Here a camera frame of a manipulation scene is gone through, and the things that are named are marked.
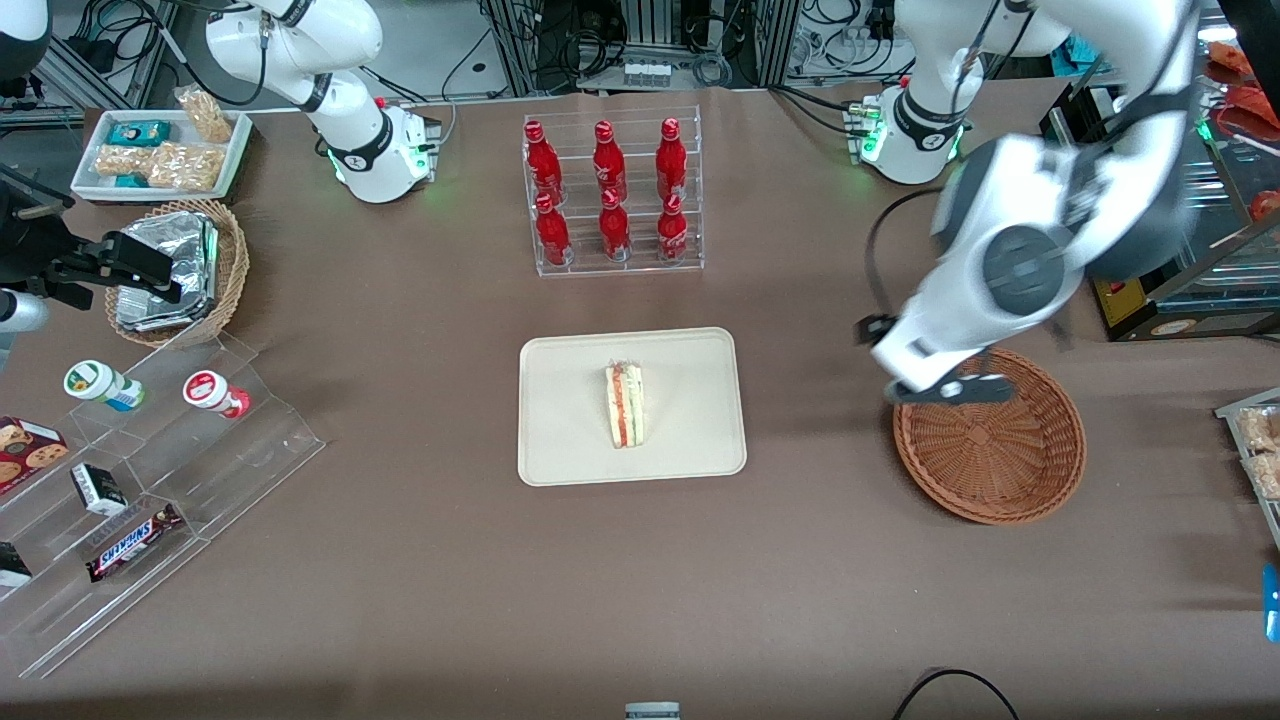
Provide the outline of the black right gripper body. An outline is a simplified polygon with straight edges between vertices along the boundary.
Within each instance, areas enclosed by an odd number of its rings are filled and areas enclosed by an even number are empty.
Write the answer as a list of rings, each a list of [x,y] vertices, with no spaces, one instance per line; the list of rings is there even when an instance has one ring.
[[[93,287],[113,279],[96,247],[72,233],[61,214],[76,200],[10,167],[3,167],[1,282],[70,307],[90,307]]]

